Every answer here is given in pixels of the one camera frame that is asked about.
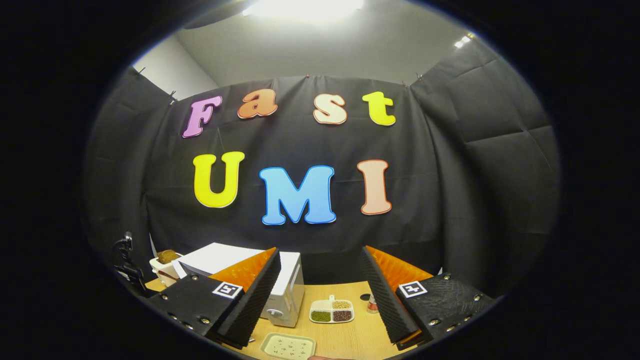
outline white ceiling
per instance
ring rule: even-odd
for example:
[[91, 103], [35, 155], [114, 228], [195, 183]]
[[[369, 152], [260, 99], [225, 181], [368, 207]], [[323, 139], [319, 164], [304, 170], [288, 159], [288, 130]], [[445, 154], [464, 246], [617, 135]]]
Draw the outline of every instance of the white ceiling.
[[364, 0], [324, 23], [235, 15], [177, 38], [218, 86], [282, 76], [335, 75], [413, 83], [467, 30], [401, 0]]

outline black fabric backdrop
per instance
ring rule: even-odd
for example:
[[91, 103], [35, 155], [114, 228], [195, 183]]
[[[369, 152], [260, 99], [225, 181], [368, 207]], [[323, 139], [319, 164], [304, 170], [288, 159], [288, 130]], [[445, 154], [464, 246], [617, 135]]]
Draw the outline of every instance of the black fabric backdrop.
[[[554, 219], [559, 172], [547, 117], [518, 74], [479, 41], [409, 88], [299, 76], [219, 88], [169, 106], [168, 95], [143, 76], [128, 76], [124, 87], [137, 86], [136, 96], [145, 98], [141, 110], [129, 117], [103, 110], [93, 140], [100, 146], [88, 151], [86, 190], [94, 247], [108, 255], [110, 244], [132, 231], [132, 256], [147, 276], [148, 233], [157, 250], [181, 253], [212, 241], [300, 251], [310, 284], [362, 280], [357, 252], [372, 245], [428, 272], [444, 266], [496, 296], [522, 276]], [[239, 119], [242, 98], [260, 88], [276, 92], [277, 111]], [[394, 100], [387, 107], [396, 116], [393, 126], [369, 118], [362, 96], [373, 91]], [[315, 121], [313, 100], [322, 93], [343, 96], [345, 123]], [[114, 95], [112, 103], [131, 101], [127, 94]], [[191, 103], [216, 95], [222, 105], [202, 124], [203, 133], [182, 138]], [[237, 198], [226, 208], [206, 208], [193, 193], [193, 158], [218, 157], [211, 190], [219, 192], [220, 156], [229, 151], [246, 155]], [[385, 180], [393, 208], [383, 215], [360, 212], [364, 180], [356, 164], [371, 159], [389, 163]], [[262, 224], [266, 196], [258, 172], [283, 167], [299, 186], [314, 165], [335, 169], [330, 194], [336, 221]]]

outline white microwave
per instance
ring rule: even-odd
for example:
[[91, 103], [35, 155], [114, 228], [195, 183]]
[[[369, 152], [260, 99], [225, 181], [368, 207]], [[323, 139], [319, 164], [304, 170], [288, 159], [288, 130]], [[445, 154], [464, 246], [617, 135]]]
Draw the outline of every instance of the white microwave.
[[[187, 276], [185, 270], [209, 276], [262, 251], [212, 243], [173, 260], [172, 265], [180, 278]], [[280, 265], [280, 275], [260, 317], [274, 325], [294, 327], [305, 294], [300, 253], [281, 251]]]

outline spice jar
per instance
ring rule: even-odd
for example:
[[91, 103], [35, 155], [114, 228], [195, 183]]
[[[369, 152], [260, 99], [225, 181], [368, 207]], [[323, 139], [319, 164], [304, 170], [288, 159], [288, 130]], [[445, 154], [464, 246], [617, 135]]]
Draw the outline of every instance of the spice jar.
[[378, 305], [376, 304], [376, 299], [373, 298], [373, 294], [369, 297], [369, 303], [367, 304], [367, 312], [376, 314], [378, 313]]

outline orange foam pad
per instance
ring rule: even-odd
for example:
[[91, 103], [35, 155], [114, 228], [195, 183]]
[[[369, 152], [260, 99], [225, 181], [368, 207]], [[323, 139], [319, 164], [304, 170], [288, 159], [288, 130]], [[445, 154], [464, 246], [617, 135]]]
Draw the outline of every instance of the orange foam pad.
[[376, 260], [382, 275], [387, 280], [393, 292], [396, 291], [398, 285], [406, 284], [412, 281], [422, 281], [433, 277], [428, 272], [421, 270], [405, 261], [391, 256], [386, 252], [366, 246], [371, 256]]
[[272, 247], [250, 258], [246, 258], [239, 263], [216, 272], [209, 277], [218, 281], [230, 282], [231, 284], [240, 285], [247, 292], [256, 276], [262, 271], [264, 265], [269, 261], [276, 248]]

